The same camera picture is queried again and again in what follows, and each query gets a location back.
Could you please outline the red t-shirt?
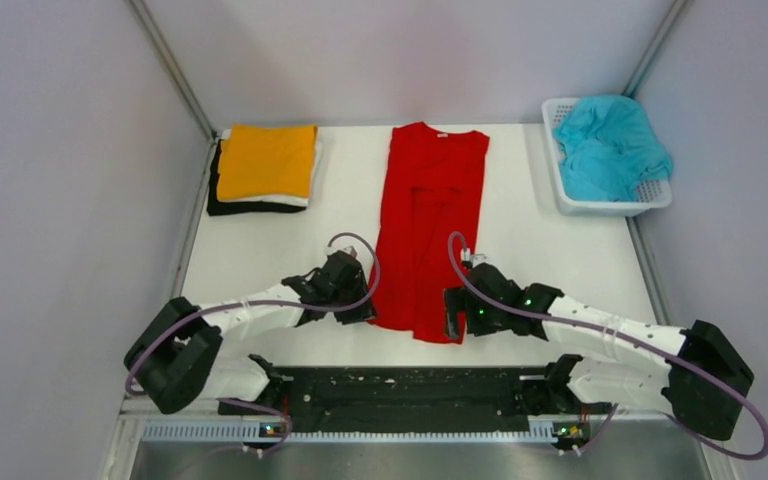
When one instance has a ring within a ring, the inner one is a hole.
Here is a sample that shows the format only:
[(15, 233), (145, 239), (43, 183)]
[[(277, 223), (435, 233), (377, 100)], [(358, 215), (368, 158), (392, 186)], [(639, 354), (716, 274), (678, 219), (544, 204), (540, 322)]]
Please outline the red t-shirt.
[(477, 238), (490, 138), (479, 131), (442, 132), (424, 122), (392, 131), (376, 255), (376, 326), (408, 331), (420, 341), (462, 342), (446, 333), (444, 292), (461, 282), (450, 264), (448, 237)]

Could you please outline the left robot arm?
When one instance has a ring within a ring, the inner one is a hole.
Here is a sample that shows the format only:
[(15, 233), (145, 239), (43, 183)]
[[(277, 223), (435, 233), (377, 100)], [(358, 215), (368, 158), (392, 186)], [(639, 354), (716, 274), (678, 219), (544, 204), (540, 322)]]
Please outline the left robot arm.
[(327, 315), (353, 324), (374, 314), (361, 263), (350, 249), (335, 250), (311, 272), (240, 300), (209, 306), (169, 300), (124, 357), (128, 385), (163, 414), (222, 398), (268, 413), (279, 404), (281, 378), (266, 361), (236, 354), (245, 340)]

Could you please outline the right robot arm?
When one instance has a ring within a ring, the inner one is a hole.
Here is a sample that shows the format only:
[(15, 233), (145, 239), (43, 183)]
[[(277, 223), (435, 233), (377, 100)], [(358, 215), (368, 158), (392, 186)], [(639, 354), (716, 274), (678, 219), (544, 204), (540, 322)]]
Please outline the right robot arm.
[(520, 287), (488, 263), (467, 270), (466, 277), (466, 285), (443, 294), (448, 337), (510, 331), (584, 349), (548, 366), (546, 397), (554, 409), (626, 404), (668, 414), (709, 439), (731, 438), (741, 402), (688, 368), (696, 366), (740, 395), (749, 392), (754, 374), (716, 325), (631, 320), (549, 285)]

